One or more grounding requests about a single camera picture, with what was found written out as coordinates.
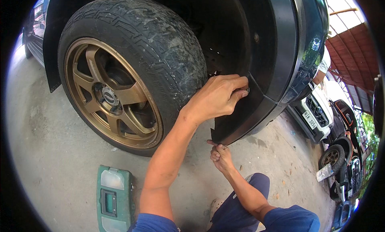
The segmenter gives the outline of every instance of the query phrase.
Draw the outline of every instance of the blue pants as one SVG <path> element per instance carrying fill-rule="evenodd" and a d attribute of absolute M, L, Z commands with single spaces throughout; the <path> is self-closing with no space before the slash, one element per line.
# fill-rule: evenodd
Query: blue pants
<path fill-rule="evenodd" d="M 262 173 L 254 173 L 246 178 L 254 188 L 267 199 L 269 196 L 270 179 Z M 233 191 L 215 212 L 213 225 L 208 232 L 255 232 L 259 221 L 243 208 Z"/>

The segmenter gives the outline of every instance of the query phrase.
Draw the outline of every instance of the green toolbox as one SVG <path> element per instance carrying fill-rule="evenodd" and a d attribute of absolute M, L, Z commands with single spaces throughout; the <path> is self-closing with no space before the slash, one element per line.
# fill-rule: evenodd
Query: green toolbox
<path fill-rule="evenodd" d="M 100 232 L 127 232 L 134 221 L 132 173 L 104 165 L 97 173 L 96 204 Z"/>

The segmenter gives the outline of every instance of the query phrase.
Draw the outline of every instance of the hand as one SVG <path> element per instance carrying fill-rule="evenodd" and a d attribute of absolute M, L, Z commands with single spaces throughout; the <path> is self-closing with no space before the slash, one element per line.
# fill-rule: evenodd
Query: hand
<path fill-rule="evenodd" d="M 207 143 L 213 145 L 210 159 L 221 173 L 224 174 L 235 169 L 233 161 L 231 160 L 230 149 L 227 146 L 222 144 L 218 145 L 212 140 L 207 140 Z"/>
<path fill-rule="evenodd" d="M 196 124 L 233 113 L 237 102 L 248 95 L 248 79 L 238 74 L 215 76 L 182 108 L 184 119 Z"/>

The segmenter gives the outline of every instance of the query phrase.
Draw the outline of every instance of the metal roof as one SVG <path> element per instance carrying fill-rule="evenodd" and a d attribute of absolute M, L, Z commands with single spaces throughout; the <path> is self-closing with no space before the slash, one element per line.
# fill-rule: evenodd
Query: metal roof
<path fill-rule="evenodd" d="M 371 36 L 364 23 L 326 40 L 331 67 L 328 79 L 343 81 L 353 105 L 372 114 L 374 78 L 380 73 Z"/>

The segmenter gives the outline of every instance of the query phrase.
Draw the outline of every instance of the bronze alloy wheel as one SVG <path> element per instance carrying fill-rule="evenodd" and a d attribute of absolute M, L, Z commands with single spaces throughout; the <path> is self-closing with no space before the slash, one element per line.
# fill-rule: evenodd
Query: bronze alloy wheel
<path fill-rule="evenodd" d="M 67 50 L 64 74 L 75 104 L 104 135 L 132 148 L 159 144 L 163 125 L 155 101 L 112 47 L 91 37 L 77 39 Z"/>
<path fill-rule="evenodd" d="M 338 151 L 337 150 L 330 150 L 326 156 L 322 160 L 322 164 L 326 165 L 330 163 L 330 165 L 334 165 L 338 160 Z"/>

